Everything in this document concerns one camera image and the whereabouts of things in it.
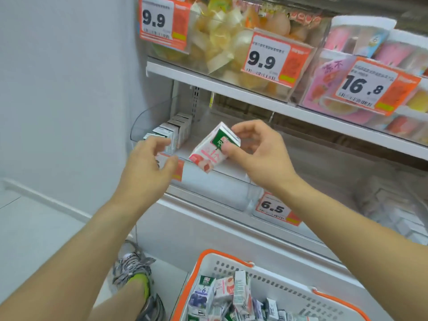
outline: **shopping basket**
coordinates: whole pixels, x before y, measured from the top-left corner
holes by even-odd
[[[279,309],[319,321],[370,321],[359,308],[338,298],[318,292],[278,274],[216,250],[206,250],[200,256],[187,282],[171,321],[187,321],[187,302],[200,275],[223,278],[237,270],[245,270],[251,277],[251,296],[264,302],[266,297],[276,300]]]

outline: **leg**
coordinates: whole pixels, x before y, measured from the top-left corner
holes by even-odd
[[[144,291],[142,280],[127,282],[113,297],[95,307],[88,321],[135,321],[146,302]]]

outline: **sneaker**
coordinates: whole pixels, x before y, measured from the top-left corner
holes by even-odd
[[[120,248],[119,257],[113,265],[111,273],[109,273],[109,284],[113,294],[121,289],[135,275],[143,274],[147,277],[146,284],[146,303],[138,315],[136,321],[163,321],[165,309],[159,295],[151,291],[153,279],[151,277],[152,270],[150,265],[156,259],[146,257],[141,248],[134,242],[126,240]]]

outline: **right hand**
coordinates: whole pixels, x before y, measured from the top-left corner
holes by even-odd
[[[301,180],[294,171],[282,136],[263,121],[244,121],[234,125],[232,131],[243,139],[241,148],[228,142],[222,145],[221,151],[240,164],[260,187],[278,197],[284,187],[293,187]]]

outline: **white wall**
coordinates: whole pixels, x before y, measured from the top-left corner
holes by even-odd
[[[132,119],[170,94],[134,18],[134,0],[0,0],[0,176],[91,214],[109,198]]]

